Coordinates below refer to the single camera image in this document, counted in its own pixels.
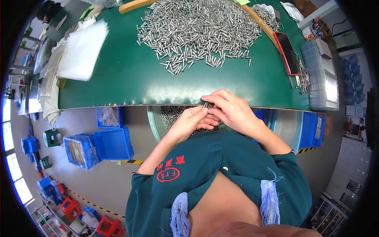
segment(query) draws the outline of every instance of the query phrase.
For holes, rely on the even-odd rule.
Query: red plastic stool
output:
[[[121,221],[119,219],[115,219],[114,221],[108,220],[104,214],[99,225],[97,226],[96,232],[105,237],[120,237],[125,231],[125,229],[120,228],[120,223]]]
[[[71,221],[81,215],[78,204],[78,200],[71,200],[70,196],[61,204],[61,210]]]

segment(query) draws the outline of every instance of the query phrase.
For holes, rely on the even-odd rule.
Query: window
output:
[[[12,130],[11,130],[11,100],[3,99],[2,102],[1,122],[3,129],[3,149],[9,151],[14,148]]]
[[[6,161],[8,163],[9,172],[11,173],[11,177],[14,183],[14,187],[19,195],[19,198],[22,204],[30,201],[33,196],[31,195],[28,186],[25,183],[24,178],[22,177],[22,173],[20,170],[19,163],[17,162],[16,154],[13,153],[6,157]]]
[[[9,151],[10,149],[14,148],[11,122],[5,122],[2,124],[2,126],[3,126],[4,151]]]

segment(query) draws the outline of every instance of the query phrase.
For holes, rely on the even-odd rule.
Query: pile of metal pins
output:
[[[162,118],[164,121],[164,124],[166,125],[166,130],[170,130],[172,125],[176,122],[176,120],[179,118],[179,116],[183,113],[184,110],[192,107],[196,107],[197,105],[164,105],[161,107],[162,112]],[[206,106],[207,108],[212,108],[211,105],[208,104]],[[197,129],[195,130],[191,135],[194,135],[199,132],[216,132],[219,130],[219,126],[215,126],[214,129],[208,130],[208,129]]]
[[[302,58],[300,54],[296,54],[299,56],[299,66],[300,66],[300,73],[299,75],[299,86],[297,86],[297,89],[301,90],[301,94],[304,95],[305,93],[309,94],[309,86],[310,86],[310,80],[308,75],[308,69],[304,66],[302,62]]]
[[[222,68],[226,58],[241,57],[250,66],[248,49],[262,36],[258,24],[230,0],[162,0],[148,8],[153,12],[141,17],[137,44],[151,47],[172,75],[203,59]]]
[[[279,31],[281,30],[280,26],[283,27],[282,23],[278,23],[275,19],[275,16],[272,15],[269,11],[266,9],[258,6],[257,4],[253,5],[253,7],[250,7],[255,11],[255,13],[263,19],[263,21],[268,25],[273,31]]]

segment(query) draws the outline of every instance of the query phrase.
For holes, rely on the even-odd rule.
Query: frayed threads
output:
[[[260,206],[260,212],[263,226],[268,224],[280,224],[279,204],[283,202],[278,201],[278,196],[281,193],[278,194],[276,192],[276,182],[284,179],[284,177],[277,177],[275,172],[269,167],[266,170],[274,174],[274,179],[261,181],[262,204]]]
[[[188,214],[187,193],[179,194],[171,208],[170,227],[174,237],[188,237],[190,235],[191,225],[187,219]]]

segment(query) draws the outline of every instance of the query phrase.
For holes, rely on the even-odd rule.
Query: green workbench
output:
[[[297,53],[305,42],[280,1],[257,1],[272,5],[280,12],[284,25],[281,32],[288,34]],[[79,108],[105,105],[201,104],[200,97],[225,88],[247,100],[252,107],[308,110],[309,96],[291,89],[280,54],[262,33],[250,48],[252,57],[248,67],[246,59],[226,59],[222,69],[214,69],[203,60],[190,69],[171,75],[160,65],[154,51],[136,43],[136,25],[147,11],[141,7],[125,14],[118,8],[103,11],[109,34],[97,59],[92,78],[88,82],[66,80],[59,91],[59,108]]]

